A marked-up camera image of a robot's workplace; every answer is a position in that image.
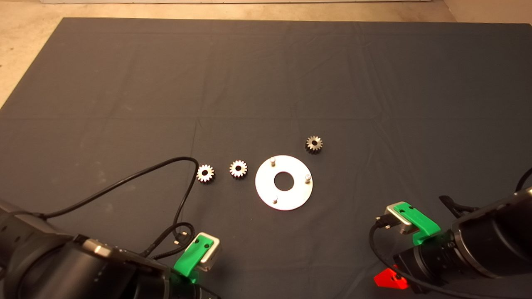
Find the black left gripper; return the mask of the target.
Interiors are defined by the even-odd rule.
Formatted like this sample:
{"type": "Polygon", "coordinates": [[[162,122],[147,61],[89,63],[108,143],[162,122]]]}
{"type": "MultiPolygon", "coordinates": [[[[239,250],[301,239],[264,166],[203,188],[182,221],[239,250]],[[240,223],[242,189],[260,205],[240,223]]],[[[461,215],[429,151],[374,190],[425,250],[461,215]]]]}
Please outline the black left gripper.
{"type": "Polygon", "coordinates": [[[221,297],[199,284],[183,285],[183,299],[220,299],[221,297]]]}

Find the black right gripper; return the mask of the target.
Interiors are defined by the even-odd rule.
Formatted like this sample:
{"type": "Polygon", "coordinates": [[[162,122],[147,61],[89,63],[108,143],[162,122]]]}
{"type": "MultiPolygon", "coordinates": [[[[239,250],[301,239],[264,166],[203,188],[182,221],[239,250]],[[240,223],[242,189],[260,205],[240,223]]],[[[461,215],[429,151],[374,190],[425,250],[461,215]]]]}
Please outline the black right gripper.
{"type": "MultiPolygon", "coordinates": [[[[433,282],[433,272],[429,268],[429,245],[418,245],[407,250],[403,250],[393,256],[394,263],[398,269],[409,276],[425,283],[433,282]]],[[[404,290],[409,288],[408,281],[399,276],[394,269],[389,267],[374,276],[374,283],[381,288],[392,288],[404,290]]]]}

